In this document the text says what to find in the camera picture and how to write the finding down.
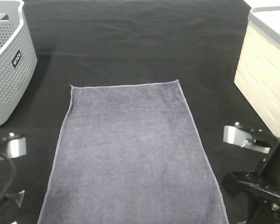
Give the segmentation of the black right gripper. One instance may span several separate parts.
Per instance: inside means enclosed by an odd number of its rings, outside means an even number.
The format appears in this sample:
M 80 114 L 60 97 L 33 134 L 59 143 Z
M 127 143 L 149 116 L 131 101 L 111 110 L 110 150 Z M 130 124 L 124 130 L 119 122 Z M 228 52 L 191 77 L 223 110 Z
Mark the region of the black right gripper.
M 253 172 L 227 172 L 222 187 L 248 197 L 246 224 L 280 224 L 280 140 Z

